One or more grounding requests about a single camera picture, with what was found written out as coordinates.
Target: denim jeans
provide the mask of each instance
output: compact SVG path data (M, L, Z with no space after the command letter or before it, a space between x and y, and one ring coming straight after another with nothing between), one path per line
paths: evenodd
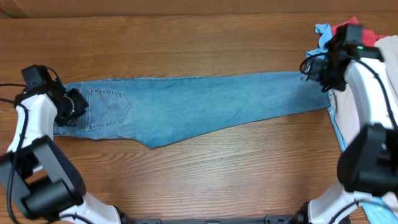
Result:
M157 147L239 124L327 108L328 95L300 72L232 77L128 78L70 83L89 103L75 127L54 134L136 139Z

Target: blue cloth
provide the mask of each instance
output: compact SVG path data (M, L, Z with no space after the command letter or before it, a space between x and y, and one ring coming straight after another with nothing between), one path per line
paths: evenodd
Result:
M321 34L321 37L319 38L319 48L315 50L310 50L305 53L306 57L309 57L311 55L319 54L319 53L324 53L328 52L328 49L325 48L325 44L333 37L333 34L331 33L331 27L329 24L317 24L315 25L315 32L317 34Z
M338 129L338 126L335 121L335 111L332 107L328 108L331 123L335 129L337 139L342 151L347 148L347 143L344 141L343 136ZM376 202L383 203L380 198L376 198ZM394 213L388 209L382 208L377 205L365 203L362 205L366 216L371 224L397 224L398 218L394 215Z
M327 108L328 95L300 72L232 77L131 78L70 83L87 99L75 127L54 134L136 139L157 147L239 124Z

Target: pile of cloth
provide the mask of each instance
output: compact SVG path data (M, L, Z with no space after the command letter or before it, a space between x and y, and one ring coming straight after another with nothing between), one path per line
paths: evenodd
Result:
M345 24L358 24L358 19L352 17L346 22L331 26L329 24L315 25L315 32L321 34L319 48L308 51L306 56L327 52L325 44L336 34L336 29ZM386 64L389 86L394 96L394 101L398 105L398 36L377 35L373 30L363 30L363 45L379 47ZM355 136L359 133L358 111L355 105L353 92L349 85L345 91L330 90L329 97L331 107L328 108L333 127L336 131L341 150L347 148ZM386 203L390 208L398 208L397 197L393 193L388 193L382 198L377 198L378 202ZM398 223L398 212L381 208L377 205L364 204L364 211L372 224Z

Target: blue denim fabric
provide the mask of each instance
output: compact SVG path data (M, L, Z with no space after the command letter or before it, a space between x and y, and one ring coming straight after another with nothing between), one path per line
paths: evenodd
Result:
M335 111L332 107L328 108L331 123L335 129L338 142L340 144L340 148L344 151L347 148L347 143L344 141L343 136L338 129L338 126L335 121ZM382 200L380 198L375 198L375 201L382 204ZM382 208L377 205L372 205L369 203L365 203L362 205L363 210L365 211L366 216L371 224L396 224L398 223L398 218L394 215L394 213L388 209Z
M131 78L70 83L90 104L76 127L54 134L136 139L157 147L239 124L330 106L300 72L233 77Z
M315 25L315 33L321 34L321 37L319 38L319 43L318 43L319 48L306 52L305 53L306 57L309 57L309 56L315 55L315 54L319 54L319 53L328 52L328 49L325 47L325 44L333 37L333 34L331 33L330 25L329 24Z

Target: wooden surface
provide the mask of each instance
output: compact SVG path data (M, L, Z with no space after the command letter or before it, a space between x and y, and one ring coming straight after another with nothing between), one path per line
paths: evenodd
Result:
M359 12L378 34L398 15ZM22 83L33 63L64 83L111 77L239 75L298 70L317 47L316 23L351 13L139 16L0 21L1 83ZM2 87L12 99L18 88ZM0 103L0 145L12 141L16 112ZM148 149L133 140L55 138L87 189L132 218L234 218L294 213L336 179L340 155L326 110L269 119ZM0 190L0 223L7 223ZM354 223L367 223L361 210Z
M2 0L11 17L396 11L396 0Z

